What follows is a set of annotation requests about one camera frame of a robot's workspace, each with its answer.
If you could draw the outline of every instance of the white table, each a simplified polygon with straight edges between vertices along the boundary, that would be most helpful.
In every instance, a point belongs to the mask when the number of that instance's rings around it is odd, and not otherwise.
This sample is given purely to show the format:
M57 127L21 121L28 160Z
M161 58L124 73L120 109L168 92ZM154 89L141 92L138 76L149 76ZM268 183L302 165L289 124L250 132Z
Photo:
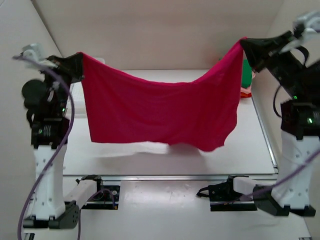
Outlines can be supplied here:
M191 82L206 70L132 70L134 76L157 82ZM77 118L64 159L66 176L167 176L274 174L268 146L251 98L241 99L237 126L225 146L205 153L188 145L162 143L101 144L90 140L81 85L72 92Z
M83 210L81 240L298 240L304 219L252 212L210 212L197 191L207 181L122 181L118 210ZM75 179L64 180L67 192ZM76 240L73 230L36 231L35 240Z

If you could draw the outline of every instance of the white backdrop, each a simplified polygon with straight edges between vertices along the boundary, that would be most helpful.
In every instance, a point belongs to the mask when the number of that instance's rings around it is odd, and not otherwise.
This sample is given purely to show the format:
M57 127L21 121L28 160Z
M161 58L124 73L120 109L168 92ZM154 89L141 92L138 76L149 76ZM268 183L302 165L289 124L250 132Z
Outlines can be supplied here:
M34 0L61 53L122 70L209 69L264 37L283 0Z

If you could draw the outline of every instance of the white wall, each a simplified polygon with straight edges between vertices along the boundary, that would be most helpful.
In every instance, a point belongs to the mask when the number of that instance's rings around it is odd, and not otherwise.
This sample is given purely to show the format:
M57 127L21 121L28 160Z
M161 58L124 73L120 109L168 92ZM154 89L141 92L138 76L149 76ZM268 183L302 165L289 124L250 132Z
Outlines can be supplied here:
M264 37L283 0L34 0L64 56L123 70L208 69L243 36Z
M285 0L267 33L267 37L274 37L284 33L287 30L292 30L292 22L295 17L310 10L320 10L320 1ZM313 40L305 45L310 52L309 63L320 58L319 46L319 39ZM279 162L282 147L280 131L281 119L274 114L272 107L274 92L276 91L278 85L278 82L272 77L272 75L267 71L264 71L255 79L253 90L259 99L258 105L262 110L264 123L266 124L271 143L273 143L273 149ZM287 99L288 95L285 93L285 91L280 90L277 97L277 106L280 107L280 103ZM316 185L320 183L320 164L316 164L315 166L316 167L314 169L310 188L310 197L313 207L315 207L318 212L315 218L308 218L306 219L306 222L310 233L313 236L313 240L320 240L320 191L316 187Z
M48 55L59 51L30 0L0 4L0 239L17 239L17 223L24 200L34 182L31 131L21 89L41 75L11 60L21 48L40 42Z

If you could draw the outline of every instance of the pink towel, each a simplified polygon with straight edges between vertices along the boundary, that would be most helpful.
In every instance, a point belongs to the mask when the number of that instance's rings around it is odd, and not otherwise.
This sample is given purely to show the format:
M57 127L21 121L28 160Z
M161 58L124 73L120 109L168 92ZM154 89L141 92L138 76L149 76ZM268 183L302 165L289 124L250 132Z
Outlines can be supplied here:
M91 141L185 143L206 152L223 146L237 124L242 65L237 42L198 79L164 83L129 75L83 54Z

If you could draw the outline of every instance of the green object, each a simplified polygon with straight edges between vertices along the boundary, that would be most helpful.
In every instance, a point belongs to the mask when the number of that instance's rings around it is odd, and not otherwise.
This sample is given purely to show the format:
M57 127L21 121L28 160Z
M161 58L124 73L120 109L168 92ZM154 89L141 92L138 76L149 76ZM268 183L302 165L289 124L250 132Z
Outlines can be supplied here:
M248 60L243 60L243 66L242 66L242 82L241 87L248 88L251 86L252 83L252 69L248 63Z

